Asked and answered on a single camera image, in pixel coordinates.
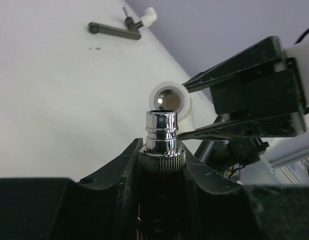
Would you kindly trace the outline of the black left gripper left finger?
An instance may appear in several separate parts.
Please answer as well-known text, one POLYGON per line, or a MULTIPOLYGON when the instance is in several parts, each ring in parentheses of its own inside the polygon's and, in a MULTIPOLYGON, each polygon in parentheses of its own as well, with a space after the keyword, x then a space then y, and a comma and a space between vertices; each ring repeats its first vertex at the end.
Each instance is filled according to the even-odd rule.
POLYGON ((140 138, 108 164, 68 178, 0 178, 0 240, 134 240, 140 138))

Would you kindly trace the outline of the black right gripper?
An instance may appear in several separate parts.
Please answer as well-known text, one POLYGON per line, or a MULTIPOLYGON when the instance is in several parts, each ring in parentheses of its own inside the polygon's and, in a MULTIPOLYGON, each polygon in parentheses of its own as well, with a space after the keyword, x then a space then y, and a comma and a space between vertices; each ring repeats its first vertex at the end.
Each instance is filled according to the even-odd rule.
POLYGON ((215 111, 232 118, 178 134, 179 140, 290 138, 306 132, 305 99, 294 58, 283 58, 278 36, 246 48, 198 73, 183 86, 188 92, 211 87, 215 111))

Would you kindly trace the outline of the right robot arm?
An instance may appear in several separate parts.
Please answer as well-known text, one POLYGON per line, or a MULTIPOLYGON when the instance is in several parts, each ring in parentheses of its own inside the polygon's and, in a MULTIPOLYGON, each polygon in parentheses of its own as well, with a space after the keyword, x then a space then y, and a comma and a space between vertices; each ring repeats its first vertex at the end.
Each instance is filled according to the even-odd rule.
POLYGON ((309 39, 282 48, 269 36, 184 84, 190 92, 210 89, 223 121, 179 135, 181 140, 226 141, 206 164, 234 172, 259 160, 266 138, 290 138, 306 131, 309 113, 309 39))

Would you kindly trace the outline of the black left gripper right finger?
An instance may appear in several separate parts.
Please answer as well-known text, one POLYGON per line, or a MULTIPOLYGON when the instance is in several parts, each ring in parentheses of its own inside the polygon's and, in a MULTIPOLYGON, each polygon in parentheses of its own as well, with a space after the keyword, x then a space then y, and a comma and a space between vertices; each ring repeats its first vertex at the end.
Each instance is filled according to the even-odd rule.
POLYGON ((184 240, 309 240, 309 185, 240 185, 186 152, 184 240))

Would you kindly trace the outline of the brown water faucet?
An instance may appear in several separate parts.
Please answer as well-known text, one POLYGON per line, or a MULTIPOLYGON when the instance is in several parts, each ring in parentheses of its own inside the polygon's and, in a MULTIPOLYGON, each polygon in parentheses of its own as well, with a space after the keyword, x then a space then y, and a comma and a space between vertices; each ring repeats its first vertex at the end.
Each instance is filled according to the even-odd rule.
POLYGON ((177 138, 177 113, 146 113, 146 142, 139 150, 139 212, 137 238, 176 240, 182 209, 181 170, 185 150, 177 138))

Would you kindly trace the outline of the white elbow pipe fitting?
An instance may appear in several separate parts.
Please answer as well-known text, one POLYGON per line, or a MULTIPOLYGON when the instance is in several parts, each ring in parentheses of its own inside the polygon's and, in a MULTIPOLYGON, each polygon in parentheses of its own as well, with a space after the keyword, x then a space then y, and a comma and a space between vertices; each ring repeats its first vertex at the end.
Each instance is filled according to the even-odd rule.
POLYGON ((154 87, 149 96, 149 108, 177 112, 179 134, 195 130, 192 99, 180 83, 165 81, 154 87))

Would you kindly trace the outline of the white elbow fitting on faucet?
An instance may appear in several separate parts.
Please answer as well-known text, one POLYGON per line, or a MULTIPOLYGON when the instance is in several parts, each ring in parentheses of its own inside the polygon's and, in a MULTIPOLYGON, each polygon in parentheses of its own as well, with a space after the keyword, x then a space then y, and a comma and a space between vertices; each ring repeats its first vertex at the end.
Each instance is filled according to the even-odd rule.
POLYGON ((154 22, 157 21, 157 13, 153 7, 149 7, 145 10, 145 14, 140 17, 143 27, 148 28, 154 22))

